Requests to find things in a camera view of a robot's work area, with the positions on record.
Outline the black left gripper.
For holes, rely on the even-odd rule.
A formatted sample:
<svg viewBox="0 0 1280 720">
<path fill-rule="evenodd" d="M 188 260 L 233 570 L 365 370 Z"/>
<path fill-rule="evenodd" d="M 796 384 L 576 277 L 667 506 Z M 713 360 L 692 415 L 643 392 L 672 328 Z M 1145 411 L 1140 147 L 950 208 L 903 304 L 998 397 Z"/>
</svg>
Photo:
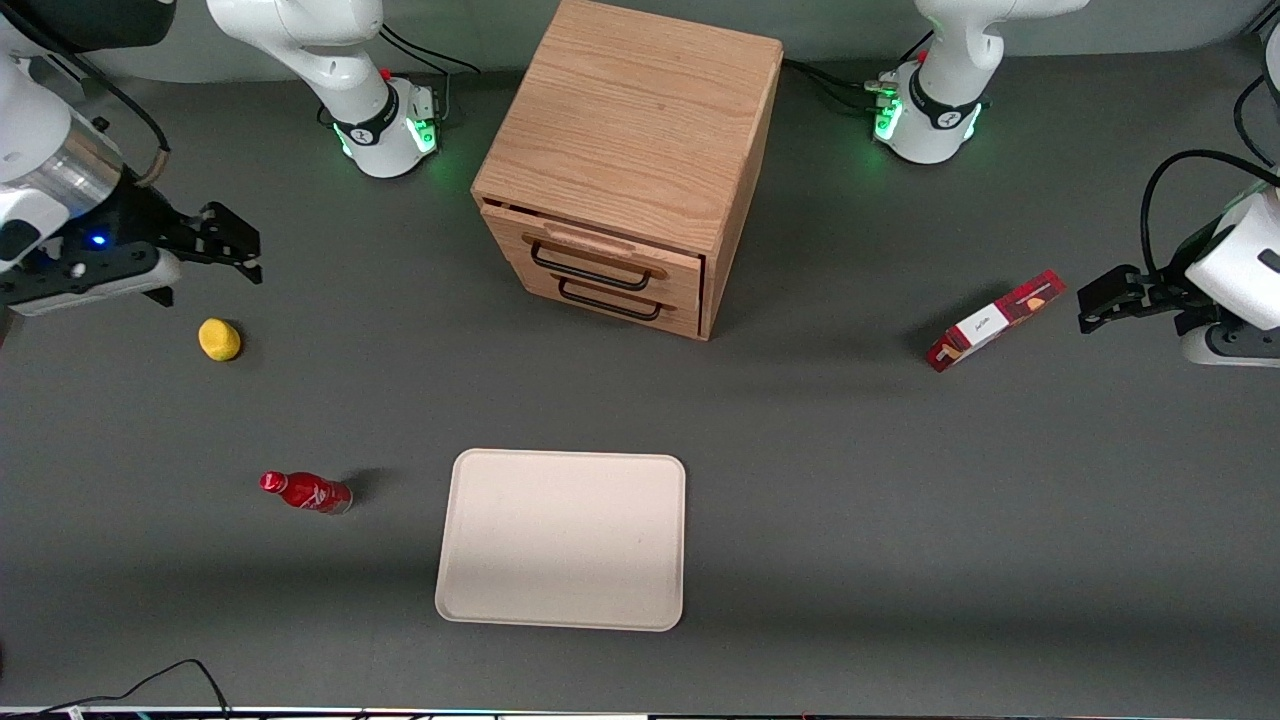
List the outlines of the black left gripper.
<svg viewBox="0 0 1280 720">
<path fill-rule="evenodd" d="M 1188 277 L 1190 263 L 1147 266 L 1146 300 L 1140 268 L 1123 264 L 1076 291 L 1076 322 L 1082 334 L 1097 332 L 1111 322 L 1175 313 L 1179 337 L 1221 320 L 1219 304 Z"/>
</svg>

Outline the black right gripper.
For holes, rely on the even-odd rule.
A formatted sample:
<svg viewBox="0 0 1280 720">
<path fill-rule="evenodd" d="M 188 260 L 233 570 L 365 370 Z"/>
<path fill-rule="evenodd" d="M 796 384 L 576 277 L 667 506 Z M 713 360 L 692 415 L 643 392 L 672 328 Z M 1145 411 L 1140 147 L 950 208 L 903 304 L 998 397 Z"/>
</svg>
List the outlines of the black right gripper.
<svg viewBox="0 0 1280 720">
<path fill-rule="evenodd" d="M 169 307 L 183 263 L 233 266 L 261 284 L 260 254 L 259 231 L 221 202 L 191 217 L 155 190 L 120 182 L 74 214 L 41 190 L 3 193 L 5 307 L 79 307 L 132 293 Z"/>
</svg>

